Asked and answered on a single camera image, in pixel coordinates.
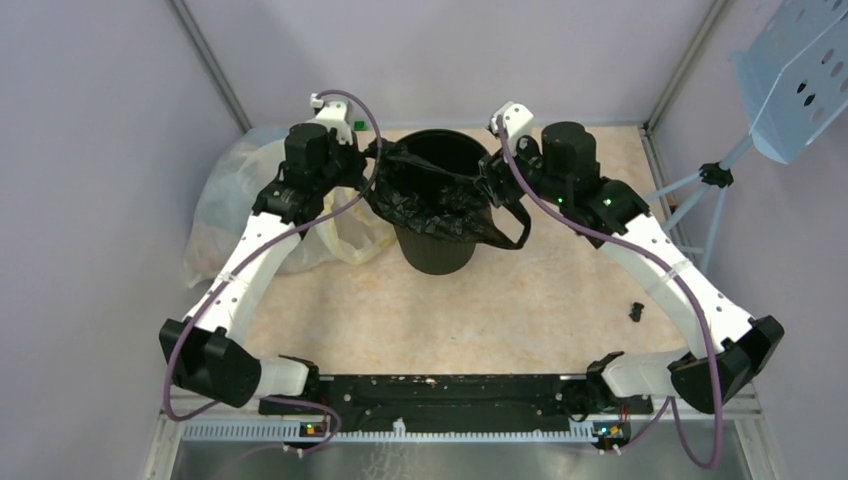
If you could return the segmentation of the black plastic trash bag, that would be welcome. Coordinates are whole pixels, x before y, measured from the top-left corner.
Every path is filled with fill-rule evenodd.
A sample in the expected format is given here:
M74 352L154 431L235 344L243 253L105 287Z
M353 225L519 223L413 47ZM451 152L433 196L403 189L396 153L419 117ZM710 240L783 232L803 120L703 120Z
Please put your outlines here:
M479 161L489 155L474 138L453 130L424 130L397 141L372 142L365 155L378 158L372 211L396 227L452 243L482 243L520 250L532 219L519 202L505 208L522 225L513 240L491 217L492 203L480 182Z

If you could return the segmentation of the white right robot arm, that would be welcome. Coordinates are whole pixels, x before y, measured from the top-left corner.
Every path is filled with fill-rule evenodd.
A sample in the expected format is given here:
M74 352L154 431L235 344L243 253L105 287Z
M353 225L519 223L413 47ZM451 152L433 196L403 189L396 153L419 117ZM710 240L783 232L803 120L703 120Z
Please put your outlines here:
M555 219L623 268L686 344L593 362L589 404L612 412L626 397L662 396L716 413L763 370L783 326L772 316L754 317L720 292L672 243L646 200L602 174L596 139L582 124L551 123L534 138L533 123L532 112L513 101L492 114L488 129L501 147L479 164L491 200L510 206L528 195L554 205Z

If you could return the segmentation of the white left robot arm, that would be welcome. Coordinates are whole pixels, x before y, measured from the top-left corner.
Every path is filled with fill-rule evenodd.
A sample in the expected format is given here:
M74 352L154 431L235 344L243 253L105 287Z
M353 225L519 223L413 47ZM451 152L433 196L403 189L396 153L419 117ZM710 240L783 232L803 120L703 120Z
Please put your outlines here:
M167 359L162 403L172 420L185 421L172 405L172 389L198 394L211 405L242 407L255 397L282 396L297 413L319 404L320 386L310 365L293 357L259 359L243 344L259 303L279 266L307 231L356 204L324 213L324 199L337 187L363 195L365 178L350 110L357 106L372 129L373 113L355 95L325 90L310 98L314 116L293 125L277 147L272 180L257 194L234 251L202 299L181 320L167 320L159 341Z

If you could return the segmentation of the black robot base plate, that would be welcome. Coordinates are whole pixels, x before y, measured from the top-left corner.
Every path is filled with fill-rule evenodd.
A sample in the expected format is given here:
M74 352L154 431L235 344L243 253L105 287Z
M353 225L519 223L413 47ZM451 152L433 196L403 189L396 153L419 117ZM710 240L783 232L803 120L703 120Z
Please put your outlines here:
M386 432L397 420L411 433L564 432L591 415L654 410L582 374L322 375L302 397L337 412L345 433Z

